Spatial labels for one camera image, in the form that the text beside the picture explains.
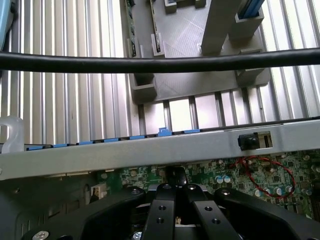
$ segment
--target green pcb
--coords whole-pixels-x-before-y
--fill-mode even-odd
[[[249,180],[241,165],[230,169],[230,164],[238,158],[213,159],[201,162],[185,163],[175,166],[183,167],[189,183],[205,185],[210,193],[221,187],[234,188],[243,193],[255,196],[264,201],[281,206],[288,211],[296,212],[314,218],[311,207],[311,183],[320,178],[320,150],[287,152],[275,155],[265,155],[270,160],[280,162],[292,172],[296,186],[292,196],[279,199],[269,197],[258,191]],[[285,195],[292,186],[288,173],[280,166],[275,167],[257,158],[247,162],[251,174],[260,187]],[[107,194],[112,194],[122,188],[137,186],[148,190],[151,184],[166,182],[165,166],[139,166],[98,172],[98,181],[106,183]]]

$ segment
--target metal plate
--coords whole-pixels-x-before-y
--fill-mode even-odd
[[[12,52],[123,57],[123,1],[19,0],[7,37]],[[261,33],[267,51],[320,46],[318,0],[266,0]],[[94,139],[318,116],[320,66],[271,69],[266,86],[136,106],[125,74],[4,71],[0,115],[24,120],[25,143]],[[8,131],[1,127],[0,141]]]

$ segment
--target white plastic part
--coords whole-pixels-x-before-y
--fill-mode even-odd
[[[2,146],[1,153],[23,152],[25,150],[24,121],[17,116],[0,117],[0,125],[7,126],[9,137]]]

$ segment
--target rectangular slot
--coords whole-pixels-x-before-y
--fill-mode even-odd
[[[269,131],[263,131],[263,132],[255,132],[257,134],[260,144],[260,149],[267,149],[272,148],[272,138]]]

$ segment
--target black plastic arm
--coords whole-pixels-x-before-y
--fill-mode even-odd
[[[141,240],[173,240],[177,187],[160,184],[156,189]]]
[[[249,239],[320,239],[320,223],[232,188],[214,193],[235,230]]]
[[[32,240],[41,231],[48,233],[46,240],[124,239],[130,233],[130,225],[124,222],[130,219],[131,208],[142,204],[145,196],[138,187],[122,189],[28,231],[22,240]]]
[[[182,187],[182,191],[184,191],[186,200],[190,204],[190,207],[187,208],[187,210],[191,212],[192,218],[199,220],[203,233],[207,239],[241,239],[217,204],[212,200],[208,200],[198,185],[186,184]]]

